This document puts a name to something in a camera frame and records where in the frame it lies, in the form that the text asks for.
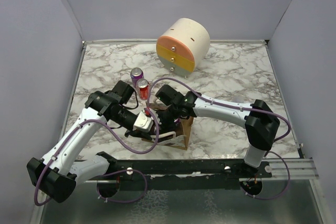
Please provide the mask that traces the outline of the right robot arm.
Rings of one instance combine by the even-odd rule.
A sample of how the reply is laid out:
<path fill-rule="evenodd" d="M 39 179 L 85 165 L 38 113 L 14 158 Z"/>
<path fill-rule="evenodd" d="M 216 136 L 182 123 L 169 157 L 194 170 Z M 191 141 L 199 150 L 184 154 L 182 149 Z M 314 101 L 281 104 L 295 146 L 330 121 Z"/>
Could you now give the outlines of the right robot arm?
<path fill-rule="evenodd" d="M 254 177 L 259 173 L 261 161 L 271 150 L 280 125 L 280 121 L 264 101 L 255 100 L 243 104 L 225 102 L 193 91 L 183 95 L 168 84 L 162 86 L 155 97 L 167 106 L 167 109 L 158 111 L 158 117 L 164 126 L 178 118 L 202 117 L 244 128 L 249 147 L 241 171 L 246 177 Z"/>

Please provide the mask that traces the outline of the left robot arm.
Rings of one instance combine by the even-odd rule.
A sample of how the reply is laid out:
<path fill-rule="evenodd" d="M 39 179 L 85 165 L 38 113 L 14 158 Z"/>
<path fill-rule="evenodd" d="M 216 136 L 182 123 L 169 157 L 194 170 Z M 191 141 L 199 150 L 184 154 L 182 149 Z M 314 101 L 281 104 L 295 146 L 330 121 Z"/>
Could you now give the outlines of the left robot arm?
<path fill-rule="evenodd" d="M 41 159 L 32 158 L 28 162 L 28 174 L 35 186 L 35 205 L 43 205 L 38 201 L 40 191 L 61 203 L 76 186 L 87 180 L 97 176 L 110 179 L 115 175 L 116 166 L 102 154 L 75 164 L 78 154 L 101 127 L 113 131 L 107 125 L 108 121 L 119 124 L 129 133 L 138 133 L 141 138 L 150 138 L 151 130 L 159 130 L 158 121 L 150 109 L 134 114 L 124 106 L 134 92 L 129 84 L 118 81 L 112 90 L 90 94 L 77 121 L 62 139 Z"/>

